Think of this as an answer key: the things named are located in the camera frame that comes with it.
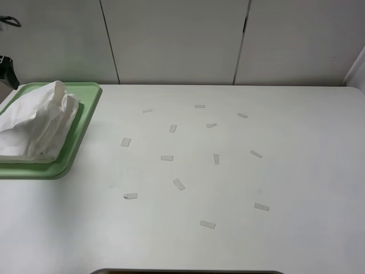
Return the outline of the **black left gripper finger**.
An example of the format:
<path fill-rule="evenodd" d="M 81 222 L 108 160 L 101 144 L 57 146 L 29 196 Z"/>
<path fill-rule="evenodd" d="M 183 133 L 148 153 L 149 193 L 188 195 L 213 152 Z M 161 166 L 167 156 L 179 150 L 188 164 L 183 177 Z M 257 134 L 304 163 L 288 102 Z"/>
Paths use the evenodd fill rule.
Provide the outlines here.
<path fill-rule="evenodd" d="M 7 87 L 17 89 L 19 81 L 14 71 L 13 60 L 10 57 L 0 56 L 0 79 Z"/>

